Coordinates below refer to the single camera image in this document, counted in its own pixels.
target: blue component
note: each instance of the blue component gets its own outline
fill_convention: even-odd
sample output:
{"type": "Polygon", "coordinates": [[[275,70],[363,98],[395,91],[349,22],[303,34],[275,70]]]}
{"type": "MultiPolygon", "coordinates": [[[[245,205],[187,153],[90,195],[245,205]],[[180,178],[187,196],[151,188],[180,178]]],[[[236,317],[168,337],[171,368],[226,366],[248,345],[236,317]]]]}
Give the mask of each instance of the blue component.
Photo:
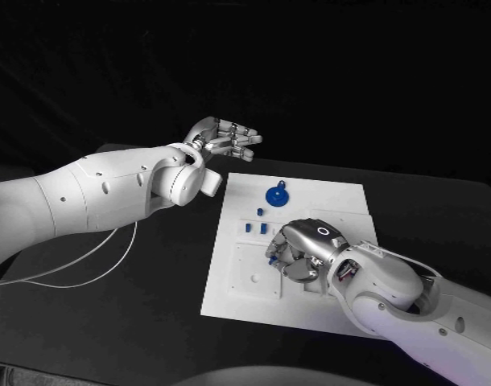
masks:
{"type": "Polygon", "coordinates": [[[265,192],[265,200],[272,207],[282,207],[288,201],[285,183],[280,181],[277,187],[271,187],[265,192]]]}

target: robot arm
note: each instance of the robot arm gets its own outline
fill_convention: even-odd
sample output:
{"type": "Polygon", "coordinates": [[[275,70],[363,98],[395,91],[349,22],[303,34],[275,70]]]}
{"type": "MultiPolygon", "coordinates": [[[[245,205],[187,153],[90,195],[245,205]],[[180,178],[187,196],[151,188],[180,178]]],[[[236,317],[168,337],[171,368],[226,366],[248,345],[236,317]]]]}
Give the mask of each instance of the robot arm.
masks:
{"type": "Polygon", "coordinates": [[[90,154],[46,175],[0,183],[0,264],[53,237],[101,232],[154,211],[184,206],[199,191],[213,196],[222,182],[206,159],[226,154],[251,161],[243,145],[256,131],[213,117],[193,127],[189,141],[90,154]]]}
{"type": "Polygon", "coordinates": [[[358,328],[389,339],[459,385],[491,385],[491,297],[368,242],[350,246],[320,220],[281,227],[265,256],[295,282],[326,278],[329,293],[358,328]],[[290,247],[293,262],[281,261],[290,247]],[[407,264],[431,272],[418,276],[407,264]]]}

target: white panel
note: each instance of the white panel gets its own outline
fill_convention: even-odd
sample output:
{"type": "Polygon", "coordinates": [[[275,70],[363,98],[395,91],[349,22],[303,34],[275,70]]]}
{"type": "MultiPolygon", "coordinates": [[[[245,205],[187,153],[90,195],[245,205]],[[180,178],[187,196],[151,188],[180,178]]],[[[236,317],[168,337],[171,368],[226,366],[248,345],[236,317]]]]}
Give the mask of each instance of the white panel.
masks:
{"type": "MultiPolygon", "coordinates": [[[[375,243],[375,229],[368,216],[362,185],[229,174],[200,314],[381,339],[355,327],[340,309],[337,299],[332,296],[321,297],[316,292],[316,284],[310,287],[314,292],[304,291],[304,286],[281,278],[277,270],[268,266],[264,251],[281,225],[291,220],[313,217],[310,212],[320,209],[324,212],[314,214],[320,220],[329,219],[327,222],[346,237],[375,243]],[[271,207],[265,202],[265,191],[281,180],[287,185],[288,203],[282,207],[271,207]],[[264,210],[262,216],[256,215],[258,208],[264,210]],[[343,219],[339,225],[334,224],[336,219],[343,219]],[[246,222],[251,223],[251,234],[245,233],[246,222]],[[259,223],[268,225],[267,235],[255,233],[259,232],[259,223]],[[236,244],[254,245],[246,245],[236,255],[233,254],[236,244]],[[251,259],[251,262],[256,259],[258,269],[265,267],[277,274],[281,279],[280,298],[264,297],[268,295],[267,290],[265,293],[258,290],[259,295],[252,293],[256,289],[245,280],[251,280],[254,273],[248,266],[243,267],[242,273],[233,270],[235,256],[251,259]],[[242,278],[241,291],[229,291],[235,290],[229,289],[229,282],[236,282],[235,277],[239,280],[242,278]]],[[[285,257],[288,253],[284,253],[281,260],[285,260],[285,257]]]]}
{"type": "Polygon", "coordinates": [[[236,244],[230,258],[228,292],[258,298],[280,299],[281,275],[268,265],[265,247],[236,244]]]}

